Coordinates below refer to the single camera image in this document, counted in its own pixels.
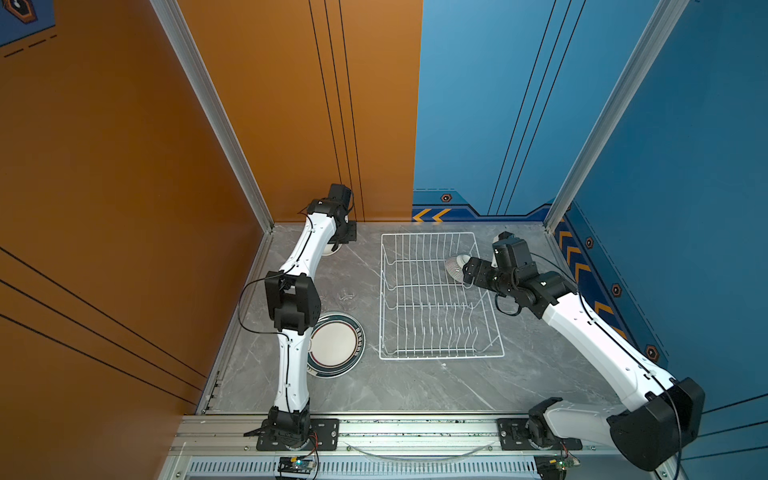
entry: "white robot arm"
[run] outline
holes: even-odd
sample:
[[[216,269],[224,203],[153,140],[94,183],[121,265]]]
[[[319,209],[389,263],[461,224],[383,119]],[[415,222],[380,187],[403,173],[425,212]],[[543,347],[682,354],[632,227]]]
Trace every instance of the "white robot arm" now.
[[[570,280],[540,274],[525,240],[504,232],[494,261],[469,258],[463,281],[511,296],[571,342],[607,380],[621,405],[575,405],[547,399],[528,414],[531,440],[542,448],[576,438],[615,445],[630,462],[653,471],[698,435],[703,390],[677,381],[638,352],[587,306]]]
[[[329,244],[354,241],[356,222],[349,221],[352,191],[331,185],[328,197],[313,200],[306,208],[306,222],[296,247],[278,272],[264,278],[266,304],[279,333],[280,383],[274,406],[260,429],[289,449],[302,448],[310,438],[310,394],[306,387],[309,338],[320,316],[320,298],[313,278]]]
[[[328,197],[313,200],[290,257],[264,280],[270,318],[280,334],[280,384],[258,433],[290,449],[301,448],[310,437],[306,357],[320,314],[313,278],[329,244],[356,239],[356,223],[348,220],[351,200],[352,192],[337,184]],[[530,309],[576,346],[621,401],[593,406],[547,399],[528,412],[533,443],[557,448],[563,439],[576,438],[615,445],[637,467],[652,471],[696,438],[704,393],[692,379],[678,382],[640,354],[584,304],[570,280],[556,272],[539,273],[524,240],[504,232],[493,248],[493,262],[464,259],[460,280],[511,296]]]

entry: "aluminum frame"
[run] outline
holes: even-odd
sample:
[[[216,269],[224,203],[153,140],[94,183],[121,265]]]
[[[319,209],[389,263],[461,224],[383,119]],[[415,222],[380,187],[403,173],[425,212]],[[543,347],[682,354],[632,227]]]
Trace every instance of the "aluminum frame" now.
[[[264,233],[271,232],[274,227],[272,215],[266,207],[259,185],[256,183],[256,178],[253,176],[243,148],[237,140],[235,130],[224,110],[219,94],[216,92],[214,82],[205,68],[203,57],[197,50],[197,45],[195,45],[192,33],[184,20],[179,4],[176,0],[150,0],[150,3],[160,20],[160,24],[163,25],[165,35],[174,48],[184,73],[187,74],[195,95],[197,95],[197,100],[200,101],[200,105],[208,117],[211,128],[219,139],[221,148],[230,162],[232,171],[235,173],[246,199],[248,199],[253,214],[259,221],[261,230]]]
[[[248,273],[248,277],[246,278],[246,281],[243,285],[247,284],[251,280],[258,278],[259,273],[262,271],[264,264],[266,263],[266,255],[270,250],[270,245],[272,245],[271,231],[265,232],[261,238],[259,250],[256,251],[256,256],[253,258],[253,263],[250,266],[250,272]],[[251,290],[247,295],[243,296],[243,304],[250,305],[252,298],[253,290]],[[206,380],[205,387],[203,387],[203,394],[200,396],[200,401],[198,402],[197,408],[195,409],[196,415],[205,415],[208,403],[215,394],[218,379],[223,376],[224,371],[227,368],[227,364],[229,363],[230,356],[232,355],[232,349],[234,348],[235,342],[237,341],[237,336],[240,335],[240,322],[237,320],[237,308],[239,307],[240,303],[235,305],[235,310],[232,312],[232,316],[230,317],[229,326],[227,326],[227,331],[224,333],[224,338],[221,340],[219,352],[216,354],[214,365],[211,367],[210,373],[208,374],[208,380]]]
[[[554,232],[669,38],[688,0],[660,0],[544,220]]]

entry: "wire dish rack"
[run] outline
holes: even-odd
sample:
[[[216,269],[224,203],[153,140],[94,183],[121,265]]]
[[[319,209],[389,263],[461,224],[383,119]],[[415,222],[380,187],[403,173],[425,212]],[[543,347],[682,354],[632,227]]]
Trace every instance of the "wire dish rack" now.
[[[491,293],[445,271],[462,253],[478,256],[474,233],[382,235],[380,359],[504,356]]]

